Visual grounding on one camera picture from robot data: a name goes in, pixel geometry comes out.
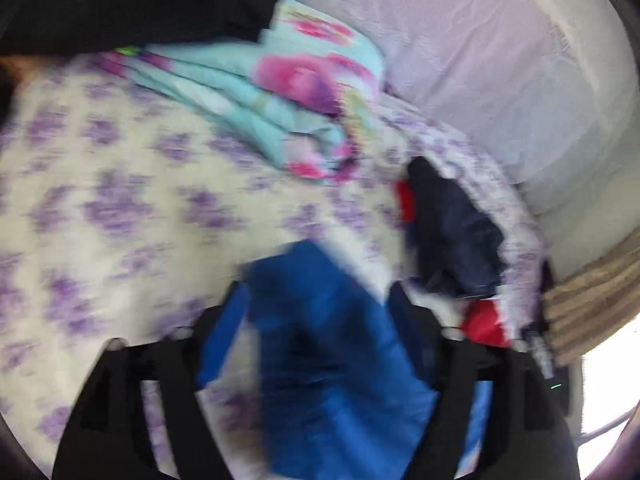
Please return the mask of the folded red garment under navy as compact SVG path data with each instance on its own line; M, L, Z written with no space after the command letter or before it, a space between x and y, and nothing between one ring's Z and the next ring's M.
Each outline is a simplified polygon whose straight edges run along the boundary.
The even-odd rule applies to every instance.
M402 225L409 232L416 228L416 203L408 180L399 180L395 184L399 204L399 217ZM506 338L498 318L496 303L492 299L472 300L465 311L460 330L477 344L509 348L510 340Z

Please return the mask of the black clothing pile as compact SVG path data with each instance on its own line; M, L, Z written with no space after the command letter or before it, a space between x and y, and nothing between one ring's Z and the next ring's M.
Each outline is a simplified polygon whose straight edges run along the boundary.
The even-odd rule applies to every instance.
M1 0L1 52L67 56L218 37L257 41L278 1Z

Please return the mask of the purple floral bed sheet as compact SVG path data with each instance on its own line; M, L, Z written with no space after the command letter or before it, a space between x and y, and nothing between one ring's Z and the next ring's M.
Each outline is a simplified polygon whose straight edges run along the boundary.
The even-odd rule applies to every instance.
M536 309L544 242L518 193L464 133L391 96L344 183L277 170L91 58L44 70L14 105L1 133L1 413L42 474L104 342L192 323L244 263L314 238L376 298L408 278L395 184L413 157L501 230L508 333Z

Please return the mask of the blue and red pants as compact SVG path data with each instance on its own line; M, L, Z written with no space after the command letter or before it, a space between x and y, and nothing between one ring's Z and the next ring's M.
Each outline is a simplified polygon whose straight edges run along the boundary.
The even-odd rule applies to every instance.
M250 263L262 442L291 479L399 479L437 392L416 377L388 315L312 240Z

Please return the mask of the folded dark navy pants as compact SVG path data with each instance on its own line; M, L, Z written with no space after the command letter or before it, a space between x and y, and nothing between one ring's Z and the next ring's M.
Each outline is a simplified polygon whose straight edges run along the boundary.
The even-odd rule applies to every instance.
M506 270L501 230L426 158L409 162L407 176L416 207L416 270L426 291L454 299L494 296Z

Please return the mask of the beige brick pattern curtain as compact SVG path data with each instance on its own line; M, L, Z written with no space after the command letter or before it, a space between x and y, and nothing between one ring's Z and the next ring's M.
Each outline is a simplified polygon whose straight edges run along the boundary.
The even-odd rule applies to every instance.
M639 314L639 231L544 294L548 347L560 365L596 348Z

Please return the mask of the floral turquoise pink folded quilt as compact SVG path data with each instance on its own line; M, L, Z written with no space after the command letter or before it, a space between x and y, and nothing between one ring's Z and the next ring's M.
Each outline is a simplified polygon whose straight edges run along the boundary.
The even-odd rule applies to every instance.
M372 136L384 58L356 29L279 0L257 41L149 44L100 54L104 70L222 122L297 177L344 179Z

